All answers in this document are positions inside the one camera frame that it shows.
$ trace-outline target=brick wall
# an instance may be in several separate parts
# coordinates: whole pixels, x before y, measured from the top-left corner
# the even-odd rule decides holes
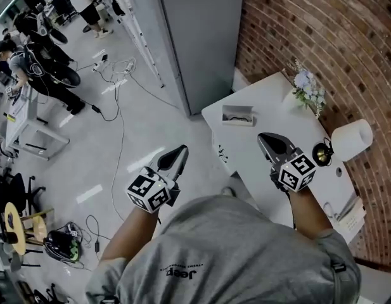
[[[355,256],[391,266],[391,0],[244,0],[236,66],[250,81],[298,58],[328,91],[329,134],[365,118],[374,143],[346,163],[367,209]]]

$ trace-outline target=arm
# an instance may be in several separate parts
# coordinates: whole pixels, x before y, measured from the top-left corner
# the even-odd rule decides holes
[[[158,213],[150,214],[135,207],[106,246],[101,262],[116,258],[130,261],[151,240]]]
[[[26,73],[20,68],[15,71],[15,74],[18,77],[18,83],[12,88],[13,92],[17,92],[29,80]]]
[[[313,240],[320,232],[333,228],[309,188],[298,193],[290,191],[290,201],[295,225],[302,235]]]

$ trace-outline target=concrete floor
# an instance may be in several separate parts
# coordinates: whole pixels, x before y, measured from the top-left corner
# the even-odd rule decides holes
[[[83,19],[77,18],[62,29],[70,41],[62,48],[78,61],[79,67],[93,63],[93,55],[102,49],[106,49],[111,61],[135,57],[137,64],[133,76],[152,93],[170,102],[165,91],[157,87],[150,69],[122,27],[117,23],[113,24],[111,27],[115,29],[115,33],[99,40],[94,38],[92,32],[83,34],[84,25]],[[81,70],[79,74],[82,83],[74,89],[74,93],[101,108],[106,118],[114,117],[117,106],[113,91],[104,92],[111,85],[102,81],[100,75],[90,68]],[[108,68],[104,76],[109,79],[110,75],[111,69]],[[137,173],[130,172],[132,167],[155,150],[180,144],[189,148],[186,168],[178,180],[182,192],[173,208],[162,207],[162,222],[189,200],[217,194],[226,185],[233,186],[241,198],[250,197],[242,181],[229,178],[218,157],[213,154],[211,132],[202,117],[188,119],[177,109],[144,92],[129,77],[126,79],[127,82],[120,86],[119,94],[119,105],[125,122],[124,147],[113,187],[115,206],[123,218],[133,208],[124,193],[128,180]],[[39,100],[45,102],[46,97],[40,96]],[[105,122],[90,107],[71,118],[62,105],[53,101],[39,105],[39,114],[49,121],[50,127],[69,137],[70,144],[60,149],[61,145],[37,136],[36,139],[48,145],[48,153],[59,149],[61,151],[50,161],[21,153],[13,165],[13,172],[21,172],[25,183],[28,176],[34,175],[34,186],[47,188],[39,197],[39,203],[43,209],[54,208],[54,215],[48,216],[50,229],[61,227],[72,220],[86,230],[86,217],[91,214],[98,219],[100,234],[111,238],[122,223],[113,207],[110,190],[120,153],[121,118]],[[78,203],[77,198],[93,188],[99,192]],[[93,220],[89,221],[89,225],[92,230],[96,230]],[[107,240],[99,241],[102,251]],[[83,248],[81,258],[85,268],[91,270],[98,264],[93,243],[90,248]],[[85,302],[84,287],[90,278],[90,271],[73,269],[47,254],[28,254],[25,262],[39,262],[42,265],[41,268],[24,267],[19,273],[32,289],[45,293],[45,289],[54,282],[77,303]]]

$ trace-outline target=white desk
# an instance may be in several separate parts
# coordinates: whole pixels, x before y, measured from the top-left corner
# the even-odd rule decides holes
[[[286,136],[310,159],[314,145],[328,137],[311,109],[284,109],[282,101],[291,88],[291,84],[279,72],[202,110],[214,139],[218,140],[228,157],[229,171],[239,174],[264,215],[273,222],[289,226],[293,225],[290,202],[286,194],[271,181],[271,164],[259,148],[257,136],[263,132]],[[253,106],[254,126],[223,125],[222,105]],[[341,177],[336,176],[337,168],[342,169]],[[335,156],[329,167],[317,168],[309,187],[318,203],[323,206],[329,202],[334,213],[340,213],[355,195],[343,162]],[[338,226],[334,226],[350,242],[363,224],[364,220],[361,220],[357,230],[350,233],[343,233]]]
[[[53,130],[47,128],[41,122],[37,120],[37,96],[38,93],[34,91],[29,85],[23,87],[23,96],[19,97],[15,104],[11,103],[8,114],[15,117],[15,121],[8,120],[6,128],[6,147],[14,149],[21,149],[26,153],[30,153],[38,158],[49,160],[48,157],[42,156],[39,153],[32,152],[25,147],[27,143],[26,138],[22,138],[21,135],[35,134],[40,131],[52,138],[68,144],[69,139],[63,137]]]

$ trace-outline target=wooden stool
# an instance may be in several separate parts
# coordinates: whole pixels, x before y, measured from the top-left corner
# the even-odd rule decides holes
[[[18,238],[17,243],[12,246],[19,255],[26,254],[26,244],[35,244],[42,246],[43,239],[47,236],[46,224],[42,215],[53,211],[45,210],[43,212],[35,213],[26,217],[20,217],[18,210],[13,203],[7,203],[5,206],[5,228],[8,232],[14,232]],[[25,230],[23,222],[26,220],[33,220],[33,229]]]

